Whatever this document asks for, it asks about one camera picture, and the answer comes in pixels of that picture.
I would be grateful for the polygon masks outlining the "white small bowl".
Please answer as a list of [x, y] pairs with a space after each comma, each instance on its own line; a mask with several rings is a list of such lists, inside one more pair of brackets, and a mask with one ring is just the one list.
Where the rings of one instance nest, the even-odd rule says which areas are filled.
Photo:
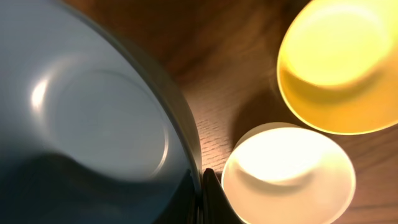
[[332, 139], [273, 122], [239, 139], [224, 165], [221, 186], [243, 223], [329, 224], [349, 207], [356, 174]]

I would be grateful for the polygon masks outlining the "dark blue bowl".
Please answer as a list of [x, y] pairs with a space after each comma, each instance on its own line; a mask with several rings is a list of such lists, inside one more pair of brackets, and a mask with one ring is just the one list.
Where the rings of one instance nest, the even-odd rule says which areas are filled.
[[61, 1], [1, 0], [1, 222], [198, 223], [201, 149], [165, 70]]

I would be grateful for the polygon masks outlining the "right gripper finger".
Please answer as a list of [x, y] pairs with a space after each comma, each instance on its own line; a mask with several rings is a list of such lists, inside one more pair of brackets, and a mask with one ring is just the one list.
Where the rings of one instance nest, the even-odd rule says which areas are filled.
[[213, 169], [203, 173], [203, 223], [242, 224], [229, 204]]

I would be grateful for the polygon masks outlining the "yellow small bowl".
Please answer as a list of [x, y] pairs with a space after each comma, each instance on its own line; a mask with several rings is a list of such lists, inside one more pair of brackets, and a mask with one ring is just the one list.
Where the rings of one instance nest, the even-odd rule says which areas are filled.
[[316, 0], [291, 23], [277, 59], [280, 93], [326, 132], [397, 124], [397, 0]]

